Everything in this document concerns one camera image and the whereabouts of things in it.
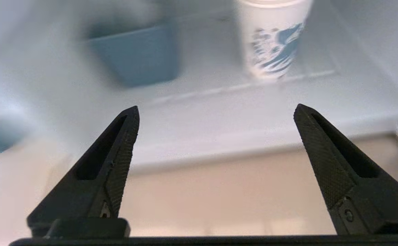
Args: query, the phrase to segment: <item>textured grip pad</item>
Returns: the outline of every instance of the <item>textured grip pad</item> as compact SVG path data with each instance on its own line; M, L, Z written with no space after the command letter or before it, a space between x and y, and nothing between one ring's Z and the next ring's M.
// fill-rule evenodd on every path
M138 127L139 115L138 110L136 110L136 112L127 116L127 119L122 126L122 129L124 129L125 132L121 139L121 146L111 164L113 168L110 171L109 178L105 184L105 189L110 198L114 217L118 217L118 212L120 210L127 173L129 172L129 166L132 159L132 150L138 135Z
M323 127L335 129L316 110L299 104L294 113L294 121L302 142L313 166L314 174L328 209L331 209L355 183L340 162L345 162L341 153L334 147Z

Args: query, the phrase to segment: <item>blue pattern on cup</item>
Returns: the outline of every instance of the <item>blue pattern on cup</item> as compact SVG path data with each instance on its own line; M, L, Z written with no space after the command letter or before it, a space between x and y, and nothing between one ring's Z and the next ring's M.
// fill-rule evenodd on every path
M303 27L304 24L299 23L285 30L277 28L271 31L262 28L255 30L252 36L254 54L252 63L269 74L287 69L296 55Z

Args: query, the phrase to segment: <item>blue bin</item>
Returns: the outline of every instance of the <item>blue bin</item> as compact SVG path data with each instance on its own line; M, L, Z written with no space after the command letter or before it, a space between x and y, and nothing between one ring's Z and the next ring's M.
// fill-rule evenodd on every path
M137 87L177 77L179 57L175 37L175 24L170 20L131 32L98 35L88 42L124 85Z

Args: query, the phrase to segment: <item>white wall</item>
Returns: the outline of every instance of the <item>white wall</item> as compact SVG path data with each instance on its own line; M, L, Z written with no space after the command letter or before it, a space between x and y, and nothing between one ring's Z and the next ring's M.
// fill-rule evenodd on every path
M185 17L227 9L232 0L173 0L173 3L176 16Z
M332 0L375 62L398 82L398 0Z

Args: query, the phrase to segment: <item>white paper cup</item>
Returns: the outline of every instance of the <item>white paper cup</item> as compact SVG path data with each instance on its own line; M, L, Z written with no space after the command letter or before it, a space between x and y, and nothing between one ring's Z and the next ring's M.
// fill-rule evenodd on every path
M256 78L285 75L313 0L236 0L244 66Z

